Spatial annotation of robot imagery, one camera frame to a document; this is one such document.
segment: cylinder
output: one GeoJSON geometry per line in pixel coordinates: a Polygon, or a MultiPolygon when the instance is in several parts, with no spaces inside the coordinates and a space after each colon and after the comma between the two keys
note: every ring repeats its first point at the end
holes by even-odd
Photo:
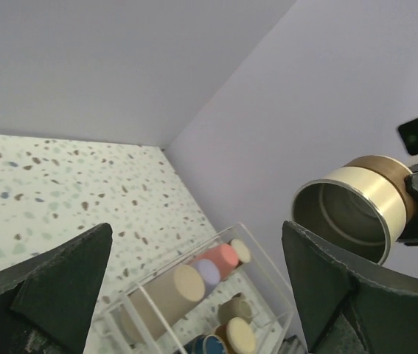
{"type": "Polygon", "coordinates": [[[302,186],[292,219],[319,237],[383,264],[416,209],[405,191],[411,171],[385,156],[363,156],[302,186]]]}
{"type": "MultiPolygon", "coordinates": [[[[146,284],[144,289],[170,326],[190,312],[205,293],[202,277],[189,265],[177,265],[146,284]]],[[[138,289],[130,294],[129,298],[151,336],[154,339],[162,336],[166,329],[147,301],[147,297],[138,289]]],[[[132,341],[144,342],[132,318],[124,309],[121,310],[121,323],[132,341]]]]}

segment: white wall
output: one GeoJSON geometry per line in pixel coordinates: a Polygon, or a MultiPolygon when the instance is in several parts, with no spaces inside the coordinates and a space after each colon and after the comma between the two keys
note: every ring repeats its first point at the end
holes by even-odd
{"type": "Polygon", "coordinates": [[[164,147],[294,0],[0,0],[0,133],[164,147]]]}
{"type": "Polygon", "coordinates": [[[418,1],[299,1],[167,155],[214,225],[246,223],[287,275],[293,194],[357,156],[405,158],[417,68],[418,1]]]}

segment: pink cylinder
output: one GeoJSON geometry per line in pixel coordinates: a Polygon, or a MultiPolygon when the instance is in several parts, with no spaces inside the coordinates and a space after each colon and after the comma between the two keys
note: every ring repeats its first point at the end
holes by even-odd
{"type": "Polygon", "coordinates": [[[223,243],[208,249],[194,260],[211,260],[220,272],[220,279],[225,280],[239,263],[237,252],[230,245],[223,243]]]}

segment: clear acrylic rack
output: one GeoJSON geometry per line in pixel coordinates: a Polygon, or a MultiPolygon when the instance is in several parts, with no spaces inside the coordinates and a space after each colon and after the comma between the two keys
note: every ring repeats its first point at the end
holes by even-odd
{"type": "Polygon", "coordinates": [[[214,237],[194,246],[192,249],[167,263],[151,275],[132,282],[126,289],[119,292],[119,296],[100,313],[94,316],[93,327],[100,337],[109,340],[115,353],[124,354],[170,354],[176,350],[187,354],[183,346],[199,334],[210,333],[220,323],[217,318],[218,305],[231,299],[235,294],[243,292],[253,310],[254,319],[251,327],[257,337],[257,353],[278,353],[282,341],[288,331],[294,309],[289,301],[292,299],[292,288],[274,265],[270,257],[258,244],[253,235],[242,223],[231,226],[214,237]],[[237,268],[230,277],[219,286],[194,310],[170,327],[158,306],[144,290],[144,285],[155,279],[158,275],[172,267],[187,263],[207,249],[230,240],[241,239],[251,250],[251,262],[237,268]],[[275,299],[275,306],[270,307],[258,288],[270,299],[275,299]],[[128,294],[140,289],[146,296],[148,303],[155,311],[167,332],[159,339],[154,340],[138,314],[137,309],[129,300],[128,294]],[[139,329],[144,344],[133,343],[126,335],[120,324],[120,311],[126,310],[139,329]]]}

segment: speckled surface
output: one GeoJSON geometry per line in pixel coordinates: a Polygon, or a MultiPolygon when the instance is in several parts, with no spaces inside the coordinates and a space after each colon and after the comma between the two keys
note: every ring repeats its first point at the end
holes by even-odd
{"type": "MultiPolygon", "coordinates": [[[[96,311],[215,234],[157,147],[0,136],[0,270],[103,222],[114,244],[96,311]]],[[[85,353],[110,351],[91,330],[85,353]]]]}

